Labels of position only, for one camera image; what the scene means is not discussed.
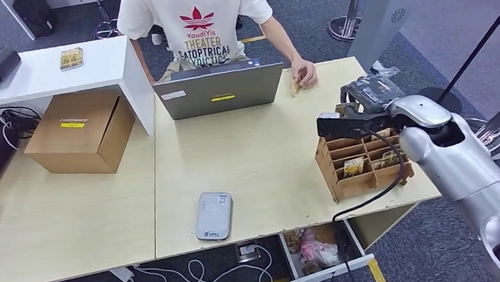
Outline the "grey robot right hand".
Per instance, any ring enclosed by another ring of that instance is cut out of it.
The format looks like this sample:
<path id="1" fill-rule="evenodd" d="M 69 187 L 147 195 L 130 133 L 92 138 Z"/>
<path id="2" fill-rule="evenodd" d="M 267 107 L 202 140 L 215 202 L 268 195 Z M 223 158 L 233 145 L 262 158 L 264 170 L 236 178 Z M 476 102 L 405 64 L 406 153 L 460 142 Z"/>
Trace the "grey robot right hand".
<path id="1" fill-rule="evenodd" d="M 340 91 L 342 103 L 358 103 L 369 114 L 382 113 L 394 100 L 405 96 L 398 85 L 382 75 L 359 77 Z"/>

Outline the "person's left hand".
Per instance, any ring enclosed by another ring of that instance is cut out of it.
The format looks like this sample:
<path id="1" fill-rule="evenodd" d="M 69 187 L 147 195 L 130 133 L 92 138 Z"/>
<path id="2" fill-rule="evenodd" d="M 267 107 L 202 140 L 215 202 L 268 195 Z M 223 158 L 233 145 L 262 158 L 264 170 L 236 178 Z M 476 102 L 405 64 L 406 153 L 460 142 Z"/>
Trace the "person's left hand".
<path id="1" fill-rule="evenodd" d="M 318 82 L 315 66 L 301 57 L 295 58 L 291 62 L 294 79 L 301 87 L 312 87 Z"/>

